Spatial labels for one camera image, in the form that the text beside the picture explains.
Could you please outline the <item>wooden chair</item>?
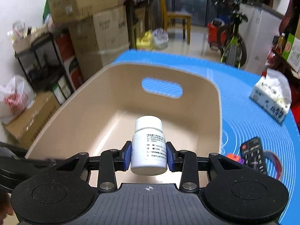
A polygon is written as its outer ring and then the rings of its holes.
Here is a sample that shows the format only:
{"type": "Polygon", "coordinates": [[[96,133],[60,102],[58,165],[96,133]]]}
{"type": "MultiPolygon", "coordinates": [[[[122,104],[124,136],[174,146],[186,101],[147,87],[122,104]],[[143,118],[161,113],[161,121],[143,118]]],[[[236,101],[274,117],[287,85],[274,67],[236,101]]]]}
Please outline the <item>wooden chair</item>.
{"type": "Polygon", "coordinates": [[[180,19],[182,21],[183,40],[186,39],[187,35],[187,44],[190,45],[192,15],[187,12],[167,11],[165,0],[159,0],[159,6],[162,15],[163,29],[167,31],[168,28],[178,27],[176,26],[175,21],[180,19]]]}

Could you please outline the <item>clear plastic bag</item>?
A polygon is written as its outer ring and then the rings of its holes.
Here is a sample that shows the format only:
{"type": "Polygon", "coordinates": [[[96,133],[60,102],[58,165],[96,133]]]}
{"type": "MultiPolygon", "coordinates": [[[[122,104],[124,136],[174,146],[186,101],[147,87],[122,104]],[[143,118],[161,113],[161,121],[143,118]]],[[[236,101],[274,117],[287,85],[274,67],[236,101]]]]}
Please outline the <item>clear plastic bag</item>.
{"type": "Polygon", "coordinates": [[[167,31],[162,28],[155,29],[152,33],[153,47],[156,50],[162,50],[167,48],[169,36],[167,31]]]}

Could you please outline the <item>black remote control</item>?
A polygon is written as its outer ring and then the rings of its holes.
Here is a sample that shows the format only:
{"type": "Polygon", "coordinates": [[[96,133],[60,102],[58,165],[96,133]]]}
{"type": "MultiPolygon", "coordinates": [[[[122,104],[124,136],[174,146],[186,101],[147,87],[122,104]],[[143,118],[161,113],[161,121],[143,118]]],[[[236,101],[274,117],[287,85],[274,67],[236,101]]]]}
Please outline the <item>black remote control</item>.
{"type": "Polygon", "coordinates": [[[258,137],[254,137],[241,144],[239,151],[245,165],[261,173],[267,174],[266,160],[261,141],[258,137]]]}

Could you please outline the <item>green white carton box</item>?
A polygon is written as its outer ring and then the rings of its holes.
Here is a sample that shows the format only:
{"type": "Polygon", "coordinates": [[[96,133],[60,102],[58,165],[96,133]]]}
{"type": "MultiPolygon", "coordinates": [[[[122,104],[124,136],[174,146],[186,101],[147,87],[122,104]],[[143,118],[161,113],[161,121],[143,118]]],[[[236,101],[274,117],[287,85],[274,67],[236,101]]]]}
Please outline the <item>green white carton box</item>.
{"type": "Polygon", "coordinates": [[[298,73],[299,72],[299,58],[300,58],[300,47],[299,39],[294,35],[289,34],[287,42],[285,44],[282,57],[291,66],[291,68],[298,73]]]}

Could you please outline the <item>white red plastic bag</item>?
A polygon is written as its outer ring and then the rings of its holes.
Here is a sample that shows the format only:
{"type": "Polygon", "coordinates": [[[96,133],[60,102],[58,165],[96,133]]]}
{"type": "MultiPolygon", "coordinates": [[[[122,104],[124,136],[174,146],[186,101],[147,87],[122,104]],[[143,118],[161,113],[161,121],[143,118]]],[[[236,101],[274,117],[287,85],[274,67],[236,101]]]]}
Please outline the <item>white red plastic bag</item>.
{"type": "Polygon", "coordinates": [[[6,85],[1,85],[1,122],[5,125],[30,108],[36,93],[27,80],[15,75],[6,85]]]}

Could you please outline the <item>black metal shelf rack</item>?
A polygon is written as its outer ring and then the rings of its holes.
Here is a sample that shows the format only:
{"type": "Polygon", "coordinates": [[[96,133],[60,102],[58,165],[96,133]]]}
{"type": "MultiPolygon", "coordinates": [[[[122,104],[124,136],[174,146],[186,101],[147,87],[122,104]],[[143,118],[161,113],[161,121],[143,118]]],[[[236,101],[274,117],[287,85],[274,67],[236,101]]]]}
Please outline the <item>black metal shelf rack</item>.
{"type": "Polygon", "coordinates": [[[30,35],[14,42],[15,58],[34,90],[52,91],[63,104],[84,83],[70,33],[65,28],[30,35]]]}

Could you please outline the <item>floor cardboard box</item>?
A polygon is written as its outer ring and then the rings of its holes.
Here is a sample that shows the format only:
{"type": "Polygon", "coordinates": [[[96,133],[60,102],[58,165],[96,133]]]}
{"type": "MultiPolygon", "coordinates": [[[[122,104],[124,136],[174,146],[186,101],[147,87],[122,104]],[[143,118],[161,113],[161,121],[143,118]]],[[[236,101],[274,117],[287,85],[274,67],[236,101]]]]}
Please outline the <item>floor cardboard box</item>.
{"type": "Polygon", "coordinates": [[[40,92],[33,105],[4,128],[22,148],[29,149],[59,107],[60,104],[52,92],[40,92]]]}

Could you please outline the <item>green black bicycle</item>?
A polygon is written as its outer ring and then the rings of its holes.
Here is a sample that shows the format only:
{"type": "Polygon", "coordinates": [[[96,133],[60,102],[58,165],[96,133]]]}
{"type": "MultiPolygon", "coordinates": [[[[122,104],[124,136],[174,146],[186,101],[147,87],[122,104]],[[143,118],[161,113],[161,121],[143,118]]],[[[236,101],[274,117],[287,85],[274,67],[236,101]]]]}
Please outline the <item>green black bicycle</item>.
{"type": "Polygon", "coordinates": [[[221,52],[220,63],[240,68],[247,60],[247,49],[239,27],[248,22],[248,17],[240,11],[243,0],[211,0],[216,7],[217,17],[224,25],[217,30],[217,46],[221,52]]]}

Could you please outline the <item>large lower cardboard box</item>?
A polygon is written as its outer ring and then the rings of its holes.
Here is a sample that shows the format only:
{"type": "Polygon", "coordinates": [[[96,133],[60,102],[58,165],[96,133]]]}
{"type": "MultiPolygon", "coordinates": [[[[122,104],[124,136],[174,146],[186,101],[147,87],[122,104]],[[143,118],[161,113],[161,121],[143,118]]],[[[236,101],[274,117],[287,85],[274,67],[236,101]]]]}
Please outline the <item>large lower cardboard box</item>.
{"type": "Polygon", "coordinates": [[[68,29],[85,81],[114,62],[130,46],[124,6],[70,23],[68,29]]]}

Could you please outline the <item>blue silicone baking mat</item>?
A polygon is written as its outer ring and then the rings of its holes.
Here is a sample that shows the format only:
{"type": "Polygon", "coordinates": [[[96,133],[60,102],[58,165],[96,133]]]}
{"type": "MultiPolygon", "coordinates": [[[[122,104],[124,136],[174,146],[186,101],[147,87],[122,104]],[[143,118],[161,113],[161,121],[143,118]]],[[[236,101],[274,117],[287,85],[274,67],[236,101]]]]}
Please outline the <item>blue silicone baking mat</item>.
{"type": "Polygon", "coordinates": [[[222,153],[238,154],[242,143],[259,137],[263,149],[274,152],[283,166],[282,182],[290,198],[279,222],[299,224],[299,131],[292,113],[278,124],[249,98],[259,76],[206,59],[161,52],[129,50],[114,62],[172,67],[213,81],[221,97],[222,153]]]}

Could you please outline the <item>white tissue pack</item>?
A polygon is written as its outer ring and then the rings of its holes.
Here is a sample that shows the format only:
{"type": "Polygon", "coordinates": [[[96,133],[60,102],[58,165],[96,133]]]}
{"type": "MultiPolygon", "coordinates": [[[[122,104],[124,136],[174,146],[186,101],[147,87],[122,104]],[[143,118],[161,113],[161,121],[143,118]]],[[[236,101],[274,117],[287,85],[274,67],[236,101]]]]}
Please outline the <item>white tissue pack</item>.
{"type": "Polygon", "coordinates": [[[279,71],[267,69],[254,85],[250,99],[264,109],[277,123],[288,114],[292,102],[287,78],[279,71]]]}

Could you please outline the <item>beige plastic storage bin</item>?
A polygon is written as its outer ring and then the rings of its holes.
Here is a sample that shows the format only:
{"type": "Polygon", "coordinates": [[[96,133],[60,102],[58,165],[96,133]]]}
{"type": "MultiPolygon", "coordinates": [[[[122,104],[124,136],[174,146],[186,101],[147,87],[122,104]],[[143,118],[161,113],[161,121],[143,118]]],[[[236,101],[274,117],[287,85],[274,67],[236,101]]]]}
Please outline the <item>beige plastic storage bin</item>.
{"type": "Polygon", "coordinates": [[[65,160],[121,149],[135,122],[152,115],[177,150],[207,157],[220,152],[221,98],[210,80],[169,67],[111,64],[92,76],[55,112],[28,150],[28,159],[65,160]]]}

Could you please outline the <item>red bucket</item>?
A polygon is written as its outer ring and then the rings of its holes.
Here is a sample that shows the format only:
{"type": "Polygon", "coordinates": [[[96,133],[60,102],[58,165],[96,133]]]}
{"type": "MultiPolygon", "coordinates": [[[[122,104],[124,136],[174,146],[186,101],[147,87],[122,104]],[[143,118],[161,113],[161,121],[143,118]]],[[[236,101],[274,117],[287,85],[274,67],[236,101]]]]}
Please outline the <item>red bucket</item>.
{"type": "Polygon", "coordinates": [[[211,48],[211,50],[215,50],[215,51],[219,50],[217,32],[218,32],[219,27],[222,27],[224,25],[225,25],[224,21],[219,19],[219,18],[213,19],[207,25],[207,28],[208,28],[208,43],[209,43],[209,47],[211,48]]]}

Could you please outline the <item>white pill bottle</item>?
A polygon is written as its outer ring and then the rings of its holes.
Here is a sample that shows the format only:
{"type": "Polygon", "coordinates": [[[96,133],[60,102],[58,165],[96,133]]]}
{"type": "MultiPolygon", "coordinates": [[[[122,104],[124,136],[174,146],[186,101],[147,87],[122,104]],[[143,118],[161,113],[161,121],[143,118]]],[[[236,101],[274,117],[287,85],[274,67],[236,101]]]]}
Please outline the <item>white pill bottle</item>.
{"type": "Polygon", "coordinates": [[[131,171],[140,176],[156,176],[167,171],[167,150],[162,121],[156,116],[142,116],[135,122],[131,171]]]}

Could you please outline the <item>yellow detergent jug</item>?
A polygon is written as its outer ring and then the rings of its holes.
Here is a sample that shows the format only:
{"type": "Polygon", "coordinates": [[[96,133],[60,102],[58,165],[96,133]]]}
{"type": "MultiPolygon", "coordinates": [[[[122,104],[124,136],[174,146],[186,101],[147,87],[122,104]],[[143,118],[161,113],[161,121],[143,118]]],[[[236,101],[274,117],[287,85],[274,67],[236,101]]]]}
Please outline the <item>yellow detergent jug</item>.
{"type": "Polygon", "coordinates": [[[137,50],[152,51],[153,50],[153,36],[152,31],[146,31],[142,38],[136,39],[137,50]]]}

